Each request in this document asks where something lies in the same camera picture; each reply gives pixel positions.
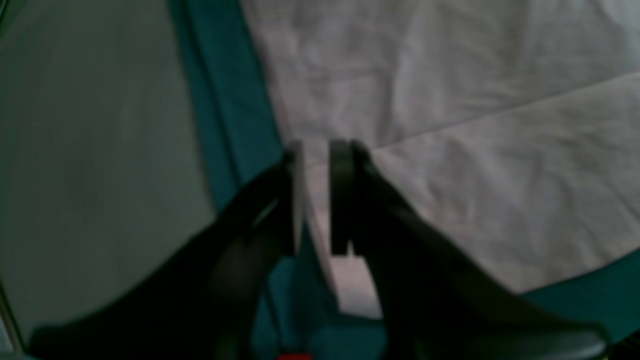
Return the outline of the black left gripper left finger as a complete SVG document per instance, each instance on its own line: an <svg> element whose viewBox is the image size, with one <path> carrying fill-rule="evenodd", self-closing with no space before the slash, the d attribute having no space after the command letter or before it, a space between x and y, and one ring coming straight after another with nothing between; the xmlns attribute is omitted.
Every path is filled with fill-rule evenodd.
<svg viewBox="0 0 640 360"><path fill-rule="evenodd" d="M243 186L207 228L110 305L30 338L39 360L251 360L259 298L302 234L303 150Z"/></svg>

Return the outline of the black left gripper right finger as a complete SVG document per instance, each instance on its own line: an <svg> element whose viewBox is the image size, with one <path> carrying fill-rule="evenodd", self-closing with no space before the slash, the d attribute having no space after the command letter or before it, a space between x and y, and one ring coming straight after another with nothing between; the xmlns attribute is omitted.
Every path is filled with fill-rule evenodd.
<svg viewBox="0 0 640 360"><path fill-rule="evenodd" d="M329 145L330 251L363 257L387 335L385 360L601 360L599 325L508 291L423 221L363 143Z"/></svg>

